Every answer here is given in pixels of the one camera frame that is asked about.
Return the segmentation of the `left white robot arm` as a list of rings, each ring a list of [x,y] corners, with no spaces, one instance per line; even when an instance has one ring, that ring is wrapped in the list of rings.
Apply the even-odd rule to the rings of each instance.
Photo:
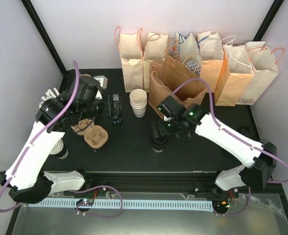
[[[83,171],[50,173],[42,167],[50,155],[67,156],[62,138],[69,129],[85,134],[92,128],[91,123],[83,127],[83,120],[108,116],[114,124],[121,122],[121,98],[118,94],[103,94],[107,82],[103,75],[83,74],[73,81],[70,90],[60,93],[56,88],[49,89],[42,96],[27,143],[12,166],[0,172],[0,184],[10,189],[13,201],[33,204],[56,192],[91,192],[92,183]]]

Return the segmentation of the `black cup lid stack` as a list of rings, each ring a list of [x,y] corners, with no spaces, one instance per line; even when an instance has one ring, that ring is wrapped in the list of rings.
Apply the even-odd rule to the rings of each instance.
[[[239,133],[248,138],[253,138],[255,136],[254,130],[249,126],[241,126],[239,128]]]

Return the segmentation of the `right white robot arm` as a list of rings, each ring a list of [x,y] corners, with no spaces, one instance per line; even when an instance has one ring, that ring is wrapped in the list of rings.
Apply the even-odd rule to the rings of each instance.
[[[222,197],[232,188],[248,186],[263,190],[276,167],[276,160],[268,156],[276,154],[277,147],[271,143],[251,140],[232,128],[215,123],[211,113],[197,104],[185,108],[181,104],[161,102],[157,107],[165,116],[152,124],[153,140],[160,141],[168,135],[194,132],[217,144],[237,158],[241,165],[221,171],[210,184],[210,193]]]

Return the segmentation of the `black white paper cup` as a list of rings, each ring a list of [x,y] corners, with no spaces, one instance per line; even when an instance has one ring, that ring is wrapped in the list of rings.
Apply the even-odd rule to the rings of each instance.
[[[154,150],[155,152],[160,153],[160,152],[162,152],[162,151],[164,150],[165,145],[157,146],[157,145],[153,145],[153,144],[152,144],[152,148],[153,148],[153,150]]]

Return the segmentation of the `brown kraft paper bag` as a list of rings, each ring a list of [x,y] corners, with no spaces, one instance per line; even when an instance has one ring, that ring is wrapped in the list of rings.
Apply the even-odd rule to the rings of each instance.
[[[160,118],[163,118],[163,114],[157,108],[158,104],[171,95],[181,84],[195,77],[194,73],[171,56],[168,56],[162,62],[152,62],[150,64],[148,101]],[[200,105],[206,92],[207,88],[204,83],[196,80],[181,87],[174,94],[174,98],[187,108],[194,103]]]

